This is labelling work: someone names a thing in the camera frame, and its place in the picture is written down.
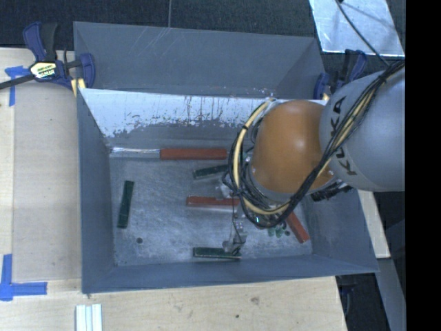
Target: gray bin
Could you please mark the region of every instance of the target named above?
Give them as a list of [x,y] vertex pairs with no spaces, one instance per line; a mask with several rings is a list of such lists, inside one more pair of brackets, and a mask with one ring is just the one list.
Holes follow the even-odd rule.
[[[249,233],[240,261],[198,259],[221,247],[231,210],[188,208],[216,196],[194,169],[224,161],[160,161],[112,148],[229,148],[262,98],[310,99],[322,64],[315,39],[75,23],[75,51],[96,61],[94,89],[77,97],[84,293],[275,281],[378,270],[357,192],[296,214],[311,240]],[[118,228],[126,180],[127,228]]]

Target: yellow label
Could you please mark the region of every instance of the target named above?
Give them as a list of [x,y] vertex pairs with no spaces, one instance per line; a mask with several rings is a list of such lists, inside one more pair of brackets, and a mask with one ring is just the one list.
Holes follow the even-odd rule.
[[38,79],[45,79],[55,75],[57,65],[55,63],[36,63],[30,69],[31,73]]

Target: bin floor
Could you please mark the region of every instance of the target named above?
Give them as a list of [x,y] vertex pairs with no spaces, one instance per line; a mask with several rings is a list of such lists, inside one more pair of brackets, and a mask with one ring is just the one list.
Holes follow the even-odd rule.
[[[191,208],[189,195],[221,198],[220,177],[193,180],[196,169],[224,161],[160,161],[110,159],[114,256],[117,265],[194,262],[193,247],[221,248],[228,240],[232,209]],[[127,228],[117,228],[125,181],[134,182]],[[301,205],[296,215],[307,229]],[[248,232],[243,259],[311,254],[311,241],[300,244],[291,233],[277,238],[244,222]]]

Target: blue tape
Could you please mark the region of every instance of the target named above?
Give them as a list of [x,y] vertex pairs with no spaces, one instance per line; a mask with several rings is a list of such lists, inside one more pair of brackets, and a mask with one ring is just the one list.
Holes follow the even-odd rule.
[[1,269],[0,301],[11,301],[15,296],[46,295],[48,282],[13,283],[12,254],[3,256]]
[[[6,74],[13,80],[16,77],[26,76],[30,74],[30,71],[23,66],[13,66],[5,69]],[[9,106],[12,107],[15,104],[15,86],[12,86],[9,91]]]

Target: clamp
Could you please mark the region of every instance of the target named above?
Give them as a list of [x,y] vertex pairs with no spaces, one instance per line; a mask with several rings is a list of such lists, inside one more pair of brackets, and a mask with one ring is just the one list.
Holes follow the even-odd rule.
[[79,60],[67,62],[66,51],[64,62],[57,59],[54,50],[54,36],[57,23],[34,22],[23,31],[26,47],[34,54],[35,62],[28,68],[30,74],[0,83],[0,90],[19,85],[27,81],[51,82],[73,90],[74,79],[69,75],[69,69],[79,66],[83,69],[85,86],[92,87],[95,80],[94,59],[90,53],[83,53]]

